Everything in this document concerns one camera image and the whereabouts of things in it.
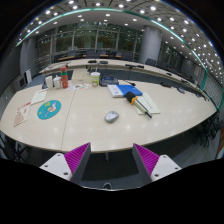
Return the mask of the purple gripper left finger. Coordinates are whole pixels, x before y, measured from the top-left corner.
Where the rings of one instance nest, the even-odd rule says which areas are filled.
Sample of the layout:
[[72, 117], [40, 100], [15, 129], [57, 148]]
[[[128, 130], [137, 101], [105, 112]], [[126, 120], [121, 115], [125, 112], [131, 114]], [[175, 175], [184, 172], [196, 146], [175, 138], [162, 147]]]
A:
[[40, 168], [65, 180], [79, 184], [90, 154], [91, 143], [86, 143], [66, 154], [56, 153]]

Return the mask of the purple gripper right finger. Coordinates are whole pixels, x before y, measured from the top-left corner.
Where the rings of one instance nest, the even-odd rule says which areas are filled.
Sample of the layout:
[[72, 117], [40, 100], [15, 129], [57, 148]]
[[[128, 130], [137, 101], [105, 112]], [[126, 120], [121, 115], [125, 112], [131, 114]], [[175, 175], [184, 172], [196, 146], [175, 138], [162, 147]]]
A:
[[132, 153], [144, 185], [181, 169], [169, 156], [157, 155], [136, 143], [133, 144]]

